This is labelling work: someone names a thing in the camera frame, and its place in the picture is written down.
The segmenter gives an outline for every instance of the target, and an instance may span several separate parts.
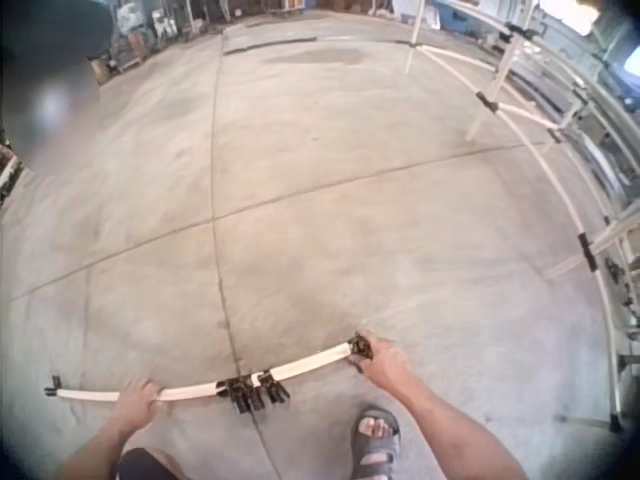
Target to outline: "floor seam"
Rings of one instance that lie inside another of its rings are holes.
[[[535,146],[540,146],[540,145],[545,145],[545,144],[546,144],[545,142],[535,142],[535,143],[533,143],[533,145],[535,145]],[[322,190],[325,190],[325,189],[338,187],[338,186],[341,186],[341,185],[348,185],[350,183],[355,183],[355,182],[359,182],[359,181],[362,181],[362,180],[368,180],[368,179],[371,179],[371,178],[380,177],[380,176],[383,176],[383,175],[386,175],[386,174],[389,174],[389,173],[395,173],[395,172],[399,172],[399,171],[403,171],[403,170],[409,170],[409,169],[412,169],[412,168],[418,168],[418,167],[422,167],[422,166],[426,166],[426,165],[430,165],[430,164],[442,163],[442,162],[446,162],[446,161],[449,161],[449,160],[459,160],[459,159],[462,159],[462,158],[466,158],[466,157],[469,157],[469,156],[478,155],[478,154],[482,154],[482,153],[514,150],[516,148],[520,148],[520,147],[523,147],[523,146],[524,145],[519,144],[519,145],[509,145],[509,146],[502,146],[502,147],[490,147],[490,148],[486,148],[486,149],[477,150],[477,151],[471,152],[471,153],[464,153],[464,154],[461,154],[461,155],[456,155],[456,156],[453,156],[453,157],[440,158],[440,159],[437,159],[437,160],[429,160],[429,161],[419,162],[419,163],[412,163],[410,165],[403,165],[401,167],[396,167],[396,168],[387,169],[387,170],[381,170],[381,171],[374,172],[374,173],[369,174],[369,175],[362,175],[362,176],[359,176],[359,177],[349,178],[349,179],[346,179],[346,180],[340,180],[338,182],[321,185],[319,187],[310,188],[310,189],[307,189],[307,190],[300,190],[300,191],[293,192],[293,193],[290,193],[290,194],[287,194],[287,195],[282,195],[280,197],[276,197],[276,198],[273,198],[273,199],[270,199],[270,200],[266,200],[266,201],[261,202],[261,203],[256,203],[256,204],[253,204],[253,205],[249,205],[247,207],[243,207],[241,209],[235,210],[235,211],[233,211],[231,213],[227,213],[227,214],[221,215],[219,217],[215,216],[215,211],[213,209],[213,148],[212,148],[212,150],[210,152],[210,156],[211,156],[211,163],[210,163],[210,168],[211,168],[211,211],[213,213],[212,217],[206,218],[204,220],[200,220],[198,222],[193,222],[193,223],[184,225],[182,227],[175,228],[173,230],[170,230],[168,232],[162,233],[160,235],[156,235],[155,237],[149,238],[147,240],[144,240],[144,241],[142,241],[140,243],[137,243],[137,244],[132,245],[130,247],[127,247],[125,249],[118,250],[117,252],[110,253],[109,255],[106,255],[106,256],[101,257],[101,258],[99,258],[97,260],[89,262],[89,263],[87,263],[85,265],[82,265],[81,267],[78,267],[78,268],[76,268],[74,270],[71,270],[70,272],[67,272],[64,275],[60,275],[58,277],[55,277],[52,280],[48,280],[45,283],[42,283],[42,284],[37,285],[37,286],[35,286],[33,288],[30,288],[29,290],[26,290],[26,291],[20,293],[19,295],[16,295],[15,297],[10,297],[9,301],[7,302],[7,304],[9,304],[9,303],[11,303],[11,302],[13,302],[15,300],[19,300],[20,298],[23,298],[23,297],[25,297],[25,296],[27,296],[27,295],[29,295],[31,293],[37,292],[38,290],[41,290],[42,288],[48,287],[50,285],[53,285],[54,283],[57,283],[57,282],[59,282],[61,280],[69,278],[70,276],[75,275],[76,273],[82,272],[83,270],[95,267],[96,265],[99,265],[100,263],[106,262],[108,260],[112,260],[112,259],[114,259],[114,258],[116,258],[116,257],[118,257],[118,256],[120,256],[122,254],[129,253],[129,252],[131,252],[133,250],[136,250],[136,249],[138,249],[140,247],[144,247],[145,245],[149,245],[150,243],[153,243],[153,242],[155,242],[157,240],[161,240],[161,239],[163,239],[165,237],[169,237],[169,236],[177,234],[177,233],[182,233],[182,232],[184,232],[186,230],[189,230],[191,228],[196,228],[196,227],[200,227],[200,226],[203,226],[203,225],[207,225],[208,223],[212,223],[213,224],[213,223],[215,223],[216,220],[222,220],[224,218],[232,217],[234,215],[237,215],[237,214],[240,214],[240,213],[244,213],[244,212],[256,209],[256,208],[260,208],[260,207],[263,207],[263,206],[266,206],[266,205],[271,205],[273,203],[282,202],[282,201],[288,200],[290,198],[295,198],[297,196],[306,195],[306,194],[309,194],[309,193],[315,193],[315,192],[319,192],[319,191],[322,191]]]
[[[546,145],[546,142],[532,142],[532,144],[534,146],[541,146],[541,145]],[[308,188],[306,190],[299,190],[299,191],[296,191],[296,192],[287,193],[287,194],[281,195],[279,197],[275,197],[275,198],[272,198],[272,199],[269,199],[269,200],[265,200],[263,202],[254,203],[253,205],[248,205],[246,207],[239,208],[238,210],[234,210],[234,211],[232,211],[230,213],[225,213],[224,215],[220,215],[219,217],[216,217],[215,214],[214,214],[214,221],[215,220],[222,220],[224,218],[229,218],[229,217],[232,217],[234,215],[238,215],[240,213],[245,213],[245,212],[248,212],[250,210],[254,210],[256,208],[264,207],[266,205],[271,205],[273,203],[279,203],[279,202],[282,202],[284,200],[289,200],[291,198],[295,198],[295,197],[298,197],[298,196],[307,195],[309,193],[316,193],[316,192],[320,192],[322,190],[327,190],[329,188],[340,187],[342,185],[348,185],[350,183],[355,183],[355,182],[359,182],[359,181],[362,181],[362,180],[369,180],[371,178],[382,177],[382,176],[390,174],[390,173],[401,172],[401,171],[404,171],[404,170],[410,170],[412,168],[424,167],[424,166],[431,165],[431,164],[436,164],[436,163],[443,163],[443,162],[447,162],[449,160],[460,160],[460,159],[464,159],[466,157],[471,157],[471,156],[474,156],[474,155],[480,155],[480,154],[483,154],[483,153],[492,153],[492,152],[515,150],[516,148],[520,148],[520,147],[524,147],[524,146],[525,146],[524,144],[520,143],[520,144],[517,144],[517,145],[507,145],[507,146],[501,146],[501,147],[487,147],[487,148],[476,150],[476,151],[470,152],[470,153],[462,153],[460,155],[454,155],[452,157],[438,158],[438,159],[435,159],[435,160],[427,160],[427,161],[423,161],[423,162],[411,163],[409,165],[402,165],[400,167],[390,168],[390,169],[386,169],[386,170],[379,170],[377,172],[370,173],[370,174],[367,174],[367,175],[361,175],[359,177],[352,177],[352,178],[348,178],[348,179],[345,179],[345,180],[338,180],[336,182],[327,183],[327,184],[324,184],[324,185],[320,185],[318,187],[313,187],[313,188]]]
[[[107,260],[112,260],[112,259],[114,259],[116,257],[119,257],[120,255],[125,254],[125,253],[129,253],[129,252],[132,252],[133,250],[137,250],[138,248],[144,247],[145,245],[149,245],[150,243],[153,243],[153,242],[155,242],[157,240],[162,240],[163,238],[169,237],[171,235],[175,235],[177,233],[182,233],[182,232],[184,232],[186,230],[190,230],[192,228],[196,228],[196,227],[201,227],[203,225],[207,225],[208,223],[212,223],[212,221],[213,221],[212,218],[207,218],[205,220],[200,220],[198,222],[189,223],[188,225],[184,225],[182,227],[174,228],[173,230],[170,230],[170,231],[165,232],[163,234],[156,235],[155,237],[149,238],[149,239],[147,239],[147,240],[145,240],[143,242],[136,243],[135,245],[132,245],[131,247],[127,247],[127,248],[125,248],[123,250],[118,250],[117,252],[110,253],[109,255],[106,255],[106,256],[101,257],[101,258],[99,258],[97,260],[94,260],[93,262],[89,262],[89,263],[87,263],[87,264],[85,264],[85,265],[83,265],[81,267],[78,267],[78,268],[76,268],[74,270],[71,270],[70,272],[67,272],[64,275],[60,275],[59,277],[56,277],[53,280],[48,280],[45,283],[42,283],[42,284],[40,284],[40,285],[38,285],[36,287],[33,287],[33,288],[31,288],[31,289],[29,289],[29,290],[27,290],[25,292],[22,292],[20,295],[16,295],[15,297],[11,297],[9,299],[9,302],[13,302],[15,300],[18,300],[18,299],[20,299],[20,298],[22,298],[22,297],[24,297],[26,295],[29,295],[29,294],[34,293],[34,292],[37,292],[38,290],[41,290],[41,289],[43,289],[45,287],[53,285],[54,283],[57,283],[57,282],[59,282],[61,280],[69,278],[70,276],[75,275],[76,273],[80,273],[83,270],[86,270],[86,269],[91,268],[91,267],[95,267],[96,265],[99,265],[100,263],[106,262]]]
[[[219,62],[218,62],[218,69],[216,71],[216,78],[215,78],[215,88],[214,88],[214,92],[213,92],[213,114],[212,114],[212,119],[211,119],[211,151],[209,152],[209,156],[211,159],[210,162],[210,175],[209,178],[210,183],[211,183],[211,230],[212,230],[212,234],[213,234],[213,257],[214,257],[214,261],[215,261],[215,267],[216,267],[216,272],[217,272],[217,281],[218,281],[218,294],[220,295],[220,304],[222,307],[222,314],[224,316],[224,324],[225,324],[225,330],[227,331],[227,339],[229,340],[229,347],[231,350],[231,356],[233,357],[233,363],[235,366],[235,370],[236,370],[236,375],[237,376],[241,376],[242,375],[242,368],[240,367],[240,357],[238,355],[238,350],[236,349],[236,343],[233,339],[233,333],[231,332],[231,320],[229,318],[229,310],[227,308],[227,298],[224,294],[224,281],[222,279],[222,271],[220,269],[220,257],[218,255],[218,237],[216,234],[216,216],[215,216],[215,201],[214,201],[214,182],[213,182],[213,177],[214,177],[214,165],[213,165],[213,160],[214,160],[214,135],[215,135],[215,119],[216,119],[216,105],[217,105],[217,99],[218,99],[218,85],[220,83],[220,72],[222,70],[222,62],[223,62],[223,55],[224,53],[224,34],[221,37],[220,40],[220,51],[219,51]],[[278,470],[278,467],[275,464],[275,461],[271,455],[271,452],[269,451],[269,449],[267,448],[267,443],[266,440],[264,438],[264,434],[262,432],[262,430],[260,429],[260,425],[258,424],[258,419],[256,418],[255,412],[253,412],[252,410],[249,410],[249,414],[251,415],[251,423],[253,424],[253,428],[256,431],[256,435],[258,436],[258,439],[260,441],[260,445],[262,446],[262,450],[265,453],[265,456],[267,457],[267,461],[269,462],[269,464],[271,465],[271,468],[273,470],[273,472],[275,473],[276,477],[278,478],[278,480],[282,480],[282,474],[280,473],[280,470]]]

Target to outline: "black bracket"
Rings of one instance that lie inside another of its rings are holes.
[[[558,135],[558,132],[553,129],[553,128],[547,128],[547,133],[549,134],[549,136],[551,138],[553,138],[553,141],[560,144],[562,143],[562,139],[560,138],[560,136]]]
[[[267,392],[267,396],[269,397],[269,400],[271,400],[271,403],[286,403],[287,400],[291,398],[287,389],[273,378],[271,372],[267,371],[264,375],[260,375],[258,380],[260,381],[260,385]]]
[[[622,424],[620,423],[618,415],[609,415],[609,431],[611,433],[621,433],[622,430]]]
[[[514,25],[511,22],[507,22],[504,24],[505,27],[511,32],[517,35],[520,35],[527,40],[533,40],[533,37],[540,35],[540,32],[533,30],[532,28],[527,28],[526,30],[522,28],[520,25]]]
[[[598,262],[596,261],[596,257],[593,256],[593,252],[591,251],[591,245],[589,244],[587,234],[582,232],[580,235],[578,235],[578,241],[580,242],[580,246],[582,247],[582,254],[587,261],[587,265],[589,265],[589,270],[591,270],[591,272],[595,272],[596,270],[598,270]]]
[[[574,88],[573,90],[571,90],[571,92],[578,100],[580,100],[580,103],[582,103],[582,105],[586,107],[589,104],[589,99],[585,98],[582,95],[581,88]]]
[[[53,381],[53,387],[46,387],[44,394],[47,397],[56,397],[58,396],[58,389],[62,388],[62,382],[60,381],[59,375],[53,375],[51,379]]]
[[[640,355],[620,355],[618,354],[618,375],[630,365],[640,365]]]
[[[286,403],[291,398],[286,388],[273,378],[271,372],[267,371],[257,378],[260,382],[258,387],[253,385],[251,375],[243,375],[220,382],[218,387],[222,387],[223,390],[218,392],[218,397],[229,398],[240,414],[264,410],[265,403],[262,399],[262,389],[264,389],[271,403]]]
[[[500,40],[502,40],[504,43],[511,43],[511,39],[513,38],[513,35],[508,34],[508,33],[504,33],[504,32],[500,32],[498,34],[498,38]]]
[[[500,109],[500,105],[498,105],[498,102],[490,102],[484,93],[477,92],[476,97],[478,98],[478,100],[480,100],[480,102],[482,102],[485,107],[491,110],[492,113],[496,113]]]
[[[369,340],[364,338],[362,335],[356,334],[355,337],[349,340],[349,346],[351,347],[351,353],[369,359],[373,358],[371,344],[369,343]]]

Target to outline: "white pvc pipe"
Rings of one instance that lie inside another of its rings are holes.
[[[297,360],[295,362],[282,365],[280,367],[268,370],[273,379],[277,382],[296,377],[303,373],[316,370],[318,368],[337,362],[351,355],[351,346],[348,342],[342,343],[336,347],[330,348],[310,357]],[[254,387],[259,387],[260,376],[267,371],[256,372],[251,375],[251,381]],[[193,385],[190,387],[168,388],[162,390],[157,400],[160,402],[175,402],[178,400],[190,400],[201,397],[212,397],[225,389],[220,382],[205,383],[202,385]],[[69,398],[74,400],[88,400],[93,402],[115,402],[120,396],[119,392],[88,392],[82,390],[58,389],[56,396],[61,398]]]
[[[592,93],[596,92],[598,94],[598,97],[596,98],[598,103],[600,103],[601,100],[604,102],[602,108],[612,115],[616,123],[619,123],[625,132],[629,132],[632,135],[633,138],[631,140],[634,150],[640,151],[640,128],[638,128],[631,116],[625,111],[616,98],[614,98],[597,81],[592,80],[590,76],[584,73],[581,69],[567,62],[560,53],[556,52],[545,42],[534,38],[531,43],[544,50],[557,65],[570,72],[574,78],[577,78],[577,80],[580,80],[581,83],[585,84]]]
[[[9,163],[7,163],[7,165],[4,167],[4,170],[2,170],[2,173],[0,174],[0,188],[4,187],[4,184],[9,181],[9,177],[11,176],[11,173],[15,170],[17,166],[18,166],[18,157],[14,155],[13,158],[9,160]]]
[[[470,63],[471,65],[476,65],[480,68],[482,68],[483,70],[488,70],[490,72],[495,72],[496,71],[496,67],[493,65],[490,65],[486,62],[483,62],[482,60],[478,60],[476,58],[471,58],[471,57],[467,57],[466,55],[461,55],[459,53],[455,53],[455,52],[451,52],[449,50],[444,50],[442,48],[437,48],[437,47],[431,47],[429,45],[420,45],[420,47],[418,47],[419,50],[428,50],[431,53],[435,53],[437,55],[442,55],[444,57],[451,57],[451,58],[455,58],[457,60],[461,60],[465,63]]]
[[[483,70],[494,72],[496,71],[496,67],[490,65],[488,63],[483,62],[482,60],[477,60],[475,58],[467,57],[466,55],[461,55],[459,53],[450,52],[449,50],[444,50],[442,48],[431,47],[429,45],[420,45],[418,47],[422,53],[424,51],[429,51],[431,53],[435,53],[436,55],[442,55],[443,57],[451,57],[456,60],[460,60],[465,63],[469,63],[471,65],[475,65],[477,67],[482,68]],[[509,83],[505,82],[503,87],[515,98],[518,102],[522,104],[523,107],[529,110],[532,114],[535,115],[536,109],[518,92],[515,88],[513,88]]]
[[[420,33],[420,27],[422,26],[422,19],[424,17],[424,7],[427,0],[418,0],[418,7],[416,8],[416,18],[413,22],[413,31],[411,32],[411,49],[409,50],[409,56],[407,57],[407,64],[404,67],[404,74],[408,75],[411,69],[411,62],[413,62],[413,47],[415,47],[418,41],[418,34]]]
[[[638,201],[636,201],[629,209],[637,209]],[[640,209],[637,209],[631,215],[626,218],[618,219],[605,228],[600,234],[596,236],[593,242],[591,242],[591,252],[596,255],[608,247],[613,245],[622,235],[626,235],[630,230],[640,226]],[[553,268],[550,268],[543,274],[545,280],[550,280],[558,275],[561,275],[569,270],[577,267],[584,261],[584,257],[581,254],[573,255],[563,262],[560,262]]]
[[[446,65],[442,60],[438,59],[437,57],[435,57],[434,55],[432,55],[427,51],[423,51],[422,53],[427,55],[429,58],[432,58],[434,61],[436,61],[436,63],[438,63],[438,65],[441,65],[447,71],[452,73],[456,78],[461,79],[460,73],[457,72],[455,69]],[[475,87],[466,79],[464,79],[463,83],[470,90],[476,91]],[[560,198],[562,199],[563,203],[565,204],[565,207],[567,208],[567,211],[569,212],[569,216],[571,217],[571,220],[574,224],[576,231],[578,232],[578,234],[584,233],[584,225],[580,220],[580,217],[575,209],[575,206],[573,205],[573,202],[571,201],[571,198],[569,197],[569,194],[564,189],[564,187],[558,180],[558,177],[555,175],[553,170],[551,170],[547,161],[544,159],[542,155],[540,155],[540,153],[535,149],[535,147],[529,141],[529,139],[524,134],[524,132],[509,118],[509,116],[506,113],[498,110],[496,112],[496,115],[511,128],[511,130],[520,139],[520,141],[525,145],[525,147],[527,147],[529,152],[531,152],[531,155],[533,155],[533,158],[536,159],[536,161],[538,162],[538,164],[540,165],[544,173],[547,175],[547,177],[551,181],[551,184],[556,189],[556,192],[558,193],[558,195],[560,195]],[[609,292],[604,283],[602,272],[598,269],[594,272],[594,276],[596,278],[596,282],[598,284],[598,289],[600,291],[600,296],[602,299],[602,308],[603,308],[603,314],[604,314],[604,320],[605,320],[605,331],[607,336],[607,364],[608,364],[608,370],[609,370],[608,379],[609,379],[610,412],[612,416],[615,415],[617,419],[621,412],[621,404],[620,404],[620,392],[618,390],[619,376],[618,376],[618,370],[617,370],[618,364],[617,364],[617,349],[615,344],[615,325],[613,323],[614,320],[613,320],[613,315],[611,311],[611,302],[609,299]]]
[[[520,15],[518,21],[518,24],[520,24],[520,26],[525,30],[529,27],[529,22],[531,21],[531,16],[533,15],[535,4],[536,2],[534,0],[525,1],[524,10],[522,11],[522,14]],[[500,87],[502,87],[502,84],[507,78],[507,74],[509,73],[511,65],[513,64],[513,59],[515,58],[516,52],[520,48],[520,45],[522,45],[522,42],[523,39],[519,35],[515,35],[511,39],[511,43],[507,47],[507,50],[504,52],[504,55],[500,60],[495,78],[491,82],[491,85],[489,85],[487,91],[484,92],[488,101],[493,102],[497,98]],[[469,128],[469,131],[465,136],[465,140],[470,141],[471,139],[473,139],[476,133],[478,133],[478,130],[480,129],[480,126],[482,125],[482,122],[484,121],[486,115],[487,112],[484,107],[482,107],[482,110],[478,112],[475,120],[471,124],[471,127]]]
[[[558,192],[558,195],[560,195],[560,198],[562,198],[562,201],[564,202],[565,206],[567,207],[567,210],[569,211],[569,216],[571,217],[571,221],[575,225],[576,230],[578,231],[578,234],[583,233],[584,225],[582,224],[582,220],[580,220],[580,216],[578,215],[578,212],[576,211],[576,208],[573,205],[573,202],[571,201],[571,197],[569,197],[569,194],[560,183],[560,180],[558,180],[558,177],[556,176],[556,174],[553,172],[553,170],[551,170],[547,161],[540,154],[540,152],[536,150],[536,148],[529,141],[527,136],[522,132],[522,130],[520,130],[520,127],[518,127],[506,113],[498,110],[496,112],[496,116],[501,118],[511,128],[511,130],[513,130],[513,133],[516,134],[516,136],[520,139],[522,144],[529,149],[529,151],[531,152],[531,155],[533,155],[533,158],[536,159],[536,161],[538,162],[538,164],[540,165],[544,173],[547,175],[547,177],[551,181],[551,184],[554,186],[554,188]]]
[[[602,310],[605,316],[605,337],[607,341],[607,369],[609,375],[609,408],[612,414],[616,417],[620,417],[622,414],[622,402],[620,399],[620,390],[618,383],[620,382],[620,376],[618,374],[618,347],[616,345],[616,328],[613,319],[613,313],[611,311],[611,301],[609,299],[609,291],[604,283],[602,276],[602,270],[598,269],[593,272],[596,282],[598,284],[598,290],[600,290],[600,298],[602,299]]]
[[[597,107],[595,107],[594,105],[590,104],[588,108],[589,108],[589,111],[591,113],[593,113],[593,115],[598,119],[598,121],[600,123],[602,123],[602,126],[605,128],[607,133],[609,135],[611,135],[613,140],[618,144],[618,146],[620,147],[620,150],[622,150],[622,153],[624,154],[624,156],[627,157],[627,159],[629,160],[629,163],[633,167],[633,170],[636,173],[640,173],[640,164],[638,164],[638,159],[635,158],[633,153],[631,153],[631,150],[629,150],[629,147],[627,147],[627,145],[624,143],[624,141],[622,140],[620,135],[618,135],[618,133],[611,126],[611,124],[607,121],[607,119],[604,118],[604,116],[598,111]]]
[[[598,204],[600,213],[603,216],[608,217],[609,219],[613,219],[614,218],[613,206],[605,200],[603,193],[600,191],[598,185],[595,182],[595,179],[593,178],[593,175],[591,175],[590,172],[586,169],[584,163],[579,158],[577,158],[576,155],[574,155],[571,148],[569,148],[564,143],[562,143],[560,147],[564,151],[564,154],[567,157],[569,157],[569,160],[571,160],[571,163],[573,163],[573,165],[576,167],[576,169],[580,173],[580,176],[582,177],[584,182],[587,184],[587,187],[589,187],[589,191],[591,192],[591,195],[593,196],[596,203]],[[618,254],[622,258],[622,269],[624,270],[627,283],[629,284],[629,294],[631,295],[631,300],[633,301],[634,305],[638,305],[638,294],[634,286],[633,278],[631,277],[631,271],[629,270],[628,260],[625,254],[625,249],[622,243],[622,239],[619,238],[616,240],[616,248],[618,250]]]
[[[534,122],[539,123],[540,125],[547,128],[552,128],[554,130],[558,129],[557,123],[551,122],[537,115],[533,115],[529,112],[522,110],[521,108],[514,107],[513,105],[509,105],[507,103],[500,103],[499,106],[500,106],[500,109],[504,110],[505,112],[511,112],[521,117],[528,118],[529,120],[533,120]]]
[[[445,62],[444,60],[439,59],[438,57],[436,57],[435,55],[430,53],[428,50],[423,49],[422,47],[419,47],[417,50],[420,51],[421,53],[423,53],[424,55],[426,55],[427,57],[429,57],[431,60],[433,60],[438,65],[440,65],[442,68],[444,68],[451,75],[456,77],[458,80],[460,80],[474,95],[476,94],[476,92],[478,92],[478,87],[476,87],[473,83],[471,83],[469,80],[467,80],[467,78],[464,75],[462,75],[460,72],[458,72],[458,70],[453,68],[447,62]]]

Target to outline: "white metal frame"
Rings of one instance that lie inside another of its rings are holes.
[[[503,33],[505,33],[505,31],[510,33],[510,30],[507,28],[506,24],[503,24],[500,20],[496,18],[488,16],[487,14],[481,12],[475,7],[472,7],[467,4],[463,4],[455,0],[447,0],[446,3],[452,6],[453,8],[457,8],[468,15],[474,16],[475,18],[491,26],[494,26],[495,28],[497,28],[499,31]],[[524,31],[526,31],[531,21],[535,3],[537,2],[535,2],[534,0],[524,1],[523,9],[517,21],[517,25],[519,25]],[[419,12],[422,11],[423,4],[424,4],[424,0],[421,2],[421,5],[418,7]],[[505,83],[507,74],[511,68],[511,65],[513,63],[516,53],[518,52],[518,50],[520,49],[520,46],[524,41],[524,38],[518,35],[517,32],[514,32],[514,34],[511,35],[511,42],[509,43],[509,46],[507,47],[500,61],[500,64],[495,70],[494,79],[490,84],[487,92],[481,92],[480,89],[478,89],[475,85],[473,85],[464,75],[462,75],[458,70],[456,70],[454,67],[452,67],[451,65],[449,65],[447,62],[445,62],[439,57],[440,56],[446,56],[450,58],[452,57],[458,60],[463,60],[466,63],[476,65],[483,69],[487,69],[486,66],[481,64],[482,62],[479,62],[476,59],[470,59],[470,58],[463,59],[462,58],[463,56],[459,54],[455,54],[455,55],[452,55],[451,53],[445,54],[443,52],[438,51],[438,49],[434,49],[430,47],[425,48],[424,46],[416,46],[418,29],[419,29],[419,25],[414,27],[412,37],[411,37],[412,46],[416,50],[418,50],[419,52],[427,56],[429,59],[431,59],[434,63],[436,63],[437,65],[442,67],[444,70],[449,72],[455,78],[457,78],[473,94],[477,95],[480,92],[480,93],[483,93],[484,95],[483,110],[478,114],[478,116],[472,122],[471,127],[468,131],[468,134],[466,136],[466,139],[471,140],[480,129],[483,120],[488,115],[488,112],[485,110],[485,107],[489,107],[492,111],[494,111],[495,115],[499,119],[501,119],[516,134],[516,136],[520,139],[523,145],[529,150],[533,158],[538,162],[538,164],[540,165],[540,167],[542,168],[542,170],[550,180],[551,184],[553,185],[554,189],[556,190],[556,192],[562,199],[563,203],[565,204],[569,212],[569,216],[571,217],[571,221],[578,234],[578,238],[582,237],[582,242],[586,244],[586,245],[583,245],[583,249],[584,249],[583,255],[573,256],[567,259],[566,261],[560,263],[558,266],[554,267],[553,269],[550,269],[549,271],[546,272],[545,278],[549,279],[554,276],[557,276],[560,273],[563,273],[575,267],[576,265],[581,264],[582,262],[585,261],[585,259],[588,261],[591,267],[591,271],[594,275],[596,284],[598,285],[598,290],[600,292],[600,297],[602,300],[602,310],[603,310],[604,326],[605,326],[605,333],[606,333],[610,422],[611,422],[610,428],[613,431],[617,431],[620,429],[620,416],[622,413],[622,405],[621,405],[621,398],[620,398],[620,391],[619,391],[618,350],[616,345],[616,336],[617,336],[616,332],[620,331],[624,333],[625,330],[617,326],[616,322],[614,321],[610,292],[605,283],[602,271],[600,270],[600,268],[598,268],[595,255],[604,251],[607,247],[611,245],[616,245],[619,251],[624,253],[622,251],[622,241],[620,240],[620,238],[621,236],[625,235],[630,229],[640,225],[640,208],[638,208],[640,207],[640,205],[634,204],[632,205],[632,207],[630,207],[625,212],[623,212],[620,216],[618,216],[618,218],[614,218],[614,216],[612,215],[612,208],[605,204],[605,200],[603,199],[602,195],[598,193],[597,187],[593,184],[593,179],[589,178],[590,177],[589,173],[584,171],[584,166],[581,165],[579,159],[576,159],[573,154],[569,155],[571,161],[576,165],[580,174],[587,182],[587,185],[590,191],[595,196],[596,201],[598,202],[599,208],[608,218],[611,218],[613,220],[613,222],[607,228],[605,228],[603,232],[601,232],[599,235],[596,236],[596,239],[592,243],[588,244],[588,241],[586,240],[586,234],[585,234],[585,229],[584,229],[582,220],[580,219],[580,216],[578,215],[578,212],[574,206],[574,203],[571,200],[570,196],[568,195],[567,191],[565,190],[564,186],[559,181],[558,177],[555,175],[553,170],[549,167],[544,156],[533,146],[533,144],[529,141],[529,139],[524,134],[524,132],[513,122],[511,117],[507,115],[507,113],[505,113],[505,112],[508,112],[510,114],[523,116],[549,129],[558,131],[569,124],[574,114],[580,110],[581,105],[574,104],[574,106],[570,109],[570,111],[567,112],[565,117],[561,119],[560,123],[556,124],[554,122],[550,122],[547,119],[541,118],[540,116],[534,113],[525,112],[524,110],[519,109],[517,107],[497,103],[495,101],[500,89],[508,85]],[[550,46],[546,45],[541,40],[528,39],[528,41],[536,45],[538,48],[541,49],[542,52],[547,54],[547,56],[551,58],[555,66],[560,70],[562,70],[564,74],[569,75],[572,81],[574,81],[579,88],[584,89],[587,92],[587,94],[595,93],[598,96],[598,99],[605,103],[605,107],[607,108],[607,111],[612,113],[613,118],[615,118],[616,121],[619,121],[623,127],[626,127],[627,131],[631,132],[631,135],[634,137],[631,140],[637,141],[638,144],[640,144],[640,130],[635,126],[631,118],[627,115],[627,113],[620,106],[617,100],[613,98],[609,94],[609,92],[607,92],[600,85],[598,85],[597,79],[592,79],[588,75],[586,75],[584,72],[581,72],[580,69],[571,65],[558,52],[554,51]],[[406,73],[409,72],[411,67],[411,61],[413,59],[412,54],[413,54],[413,50],[407,61]],[[614,138],[614,140],[622,142],[621,138]],[[625,153],[629,154],[630,152],[628,152],[626,145],[624,144],[622,145],[625,148]],[[566,147],[566,145],[563,145],[563,148],[565,148],[565,150],[569,152],[569,149],[568,147]],[[626,264],[625,264],[625,273],[627,274],[627,276],[629,277],[628,279],[630,280],[629,270]]]

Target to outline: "warehouse floor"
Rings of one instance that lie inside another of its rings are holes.
[[[44,478],[107,418],[107,405],[45,398],[52,374],[69,388],[118,389],[134,374],[184,386],[367,328],[397,340],[531,478],[575,478],[610,440],[587,421],[608,416],[606,357],[588,271],[541,278],[578,250],[560,199],[499,119],[465,142],[480,107],[455,79],[419,53],[405,76],[405,46],[364,41],[409,27],[297,20],[240,24],[113,79],[100,162],[21,179],[2,228],[4,440]],[[357,39],[223,55],[312,35]],[[548,158],[589,232],[601,228],[569,160]],[[255,422],[222,399],[176,404],[129,446],[164,448],[194,479],[346,478],[351,422],[378,402],[401,419],[400,478],[441,477],[407,415],[346,364],[286,387],[291,403]]]

